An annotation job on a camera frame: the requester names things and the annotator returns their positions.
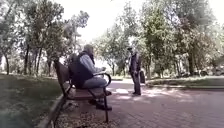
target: dark trousers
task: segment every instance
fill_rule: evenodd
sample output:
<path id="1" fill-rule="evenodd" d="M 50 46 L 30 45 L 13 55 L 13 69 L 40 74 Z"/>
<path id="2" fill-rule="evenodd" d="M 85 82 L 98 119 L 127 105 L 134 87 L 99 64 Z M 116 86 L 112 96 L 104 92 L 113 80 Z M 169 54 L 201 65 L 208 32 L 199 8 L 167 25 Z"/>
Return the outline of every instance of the dark trousers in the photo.
<path id="1" fill-rule="evenodd" d="M 134 82 L 134 92 L 136 94 L 141 94 L 141 85 L 140 85 L 140 79 L 139 79 L 139 72 L 134 74 L 134 73 L 131 73 L 131 77 L 132 77 L 132 80 Z"/>

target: green lawn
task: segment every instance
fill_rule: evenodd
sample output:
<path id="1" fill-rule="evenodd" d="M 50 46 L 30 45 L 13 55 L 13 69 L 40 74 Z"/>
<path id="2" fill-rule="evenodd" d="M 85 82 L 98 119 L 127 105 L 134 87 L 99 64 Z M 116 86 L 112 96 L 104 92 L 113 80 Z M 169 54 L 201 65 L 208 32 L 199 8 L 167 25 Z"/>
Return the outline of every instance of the green lawn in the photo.
<path id="1" fill-rule="evenodd" d="M 33 128 L 60 93 L 52 79 L 0 74 L 0 128 Z"/>
<path id="2" fill-rule="evenodd" d="M 160 86 L 187 86 L 187 87 L 223 87 L 224 77 L 196 77 L 196 78 L 182 78 L 182 79 L 158 79 L 150 80 L 149 85 Z"/>

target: elderly man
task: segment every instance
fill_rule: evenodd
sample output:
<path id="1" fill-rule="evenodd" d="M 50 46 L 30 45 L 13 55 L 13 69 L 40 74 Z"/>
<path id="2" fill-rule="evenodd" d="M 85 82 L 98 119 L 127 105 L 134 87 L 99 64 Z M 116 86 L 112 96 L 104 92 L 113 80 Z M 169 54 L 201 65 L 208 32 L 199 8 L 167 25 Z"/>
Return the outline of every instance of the elderly man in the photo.
<path id="1" fill-rule="evenodd" d="M 129 65 L 129 73 L 134 82 L 134 93 L 133 95 L 141 95 L 141 85 L 140 85 L 140 70 L 141 70 L 141 60 L 139 58 L 139 54 L 134 51 L 131 47 L 127 49 L 130 54 L 130 65 Z"/>
<path id="2" fill-rule="evenodd" d="M 85 45 L 83 52 L 81 52 L 69 65 L 71 74 L 71 82 L 78 89 L 98 88 L 107 84 L 107 81 L 101 77 L 94 77 L 94 73 L 104 71 L 106 68 L 96 68 L 93 55 L 93 46 Z M 91 104 L 96 105 L 96 108 L 102 110 L 112 110 L 111 107 L 105 108 L 103 99 L 98 101 L 90 101 Z"/>

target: bench armrest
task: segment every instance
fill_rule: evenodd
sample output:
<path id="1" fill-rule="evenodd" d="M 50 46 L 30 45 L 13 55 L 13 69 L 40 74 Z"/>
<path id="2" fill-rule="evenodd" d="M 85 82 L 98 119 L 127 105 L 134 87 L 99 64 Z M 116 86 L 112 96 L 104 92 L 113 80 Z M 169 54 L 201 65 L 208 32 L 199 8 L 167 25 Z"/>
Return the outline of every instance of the bench armrest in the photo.
<path id="1" fill-rule="evenodd" d="M 111 83 L 111 76 L 108 73 L 106 73 L 106 72 L 99 72 L 99 73 L 95 73 L 93 75 L 94 76 L 99 76 L 99 75 L 105 75 L 105 76 L 107 76 L 109 81 L 107 82 L 107 85 L 105 87 L 107 87 L 108 85 L 110 85 L 110 83 Z"/>

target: gray hair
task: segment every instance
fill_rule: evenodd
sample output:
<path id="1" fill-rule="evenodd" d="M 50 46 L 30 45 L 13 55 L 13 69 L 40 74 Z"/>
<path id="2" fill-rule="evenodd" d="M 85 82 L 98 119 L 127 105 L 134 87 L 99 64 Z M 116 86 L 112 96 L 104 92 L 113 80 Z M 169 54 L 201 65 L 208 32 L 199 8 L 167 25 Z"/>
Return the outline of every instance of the gray hair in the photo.
<path id="1" fill-rule="evenodd" d="M 93 46 L 90 44 L 87 44 L 84 46 L 84 51 L 92 53 L 93 52 Z"/>

